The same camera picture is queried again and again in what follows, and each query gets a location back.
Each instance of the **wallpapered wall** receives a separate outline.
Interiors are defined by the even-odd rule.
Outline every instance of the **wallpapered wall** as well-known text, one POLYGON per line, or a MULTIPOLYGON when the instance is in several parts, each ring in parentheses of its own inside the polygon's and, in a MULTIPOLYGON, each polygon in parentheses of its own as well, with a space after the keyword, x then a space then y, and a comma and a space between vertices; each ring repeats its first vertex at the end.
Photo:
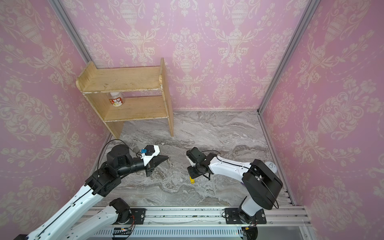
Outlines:
POLYGON ((85 66, 48 1, 0 1, 1 239, 29 233, 88 177, 104 126, 75 80, 85 66))
POLYGON ((384 239, 383 1, 323 0, 265 112, 319 239, 384 239))
POLYGON ((97 67, 164 57, 174 109, 257 109, 307 1, 61 0, 97 67))

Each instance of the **white lid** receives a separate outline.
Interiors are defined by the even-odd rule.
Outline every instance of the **white lid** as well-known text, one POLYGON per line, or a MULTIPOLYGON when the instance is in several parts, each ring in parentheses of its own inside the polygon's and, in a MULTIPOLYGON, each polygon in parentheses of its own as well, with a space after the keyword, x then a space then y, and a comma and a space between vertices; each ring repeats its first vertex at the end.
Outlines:
POLYGON ((119 95, 120 92, 113 92, 113 93, 110 93, 110 94, 111 94, 112 97, 115 97, 115 96, 119 95))

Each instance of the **plastic bottle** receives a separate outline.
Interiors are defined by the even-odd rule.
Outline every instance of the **plastic bottle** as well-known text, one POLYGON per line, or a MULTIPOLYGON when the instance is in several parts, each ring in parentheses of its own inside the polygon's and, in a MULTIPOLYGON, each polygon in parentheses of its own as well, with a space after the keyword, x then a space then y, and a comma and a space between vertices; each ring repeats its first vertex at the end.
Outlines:
POLYGON ((110 93, 111 97, 109 97, 109 100, 111 101, 112 105, 115 107, 121 106, 122 105, 122 93, 120 92, 114 92, 110 93))

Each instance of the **gray marble surface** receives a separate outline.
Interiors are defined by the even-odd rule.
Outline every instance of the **gray marble surface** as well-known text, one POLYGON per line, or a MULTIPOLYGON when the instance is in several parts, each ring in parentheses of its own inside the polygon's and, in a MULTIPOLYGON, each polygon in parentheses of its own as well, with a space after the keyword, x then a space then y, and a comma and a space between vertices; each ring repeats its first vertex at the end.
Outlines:
MULTIPOLYGON (((272 161, 256 112, 175 112, 174 137, 166 119, 127 121, 120 139, 135 151, 147 144, 159 145, 160 154, 170 159, 150 177, 144 171, 127 176, 98 205, 105 206, 118 197, 131 206, 239 205, 248 192, 234 179, 212 175, 211 181, 199 177, 191 184, 185 152, 197 147, 220 151, 224 158, 240 162, 255 158, 272 161)), ((278 201, 287 205, 282 193, 278 201)))

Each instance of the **robotic arm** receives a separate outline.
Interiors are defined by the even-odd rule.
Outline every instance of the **robotic arm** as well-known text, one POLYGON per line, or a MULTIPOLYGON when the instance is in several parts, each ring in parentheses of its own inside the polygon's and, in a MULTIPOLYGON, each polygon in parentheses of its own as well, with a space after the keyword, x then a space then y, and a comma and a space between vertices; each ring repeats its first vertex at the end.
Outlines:
POLYGON ((263 163, 255 159, 253 162, 236 162, 220 155, 210 153, 206 156, 196 147, 187 151, 189 176, 194 179, 203 175, 210 180, 211 174, 221 174, 244 183, 250 197, 246 197, 239 206, 239 218, 244 223, 252 223, 256 212, 272 209, 276 197, 283 187, 281 180, 275 175, 276 165, 263 163))
POLYGON ((141 150, 141 157, 132 158, 127 145, 114 146, 107 153, 107 161, 92 173, 69 202, 28 236, 19 235, 16 239, 83 240, 104 226, 128 222, 132 217, 129 205, 118 198, 95 216, 72 227, 85 212, 118 186, 122 178, 141 170, 145 170, 149 177, 160 163, 169 158, 159 153, 159 146, 147 145, 141 150))

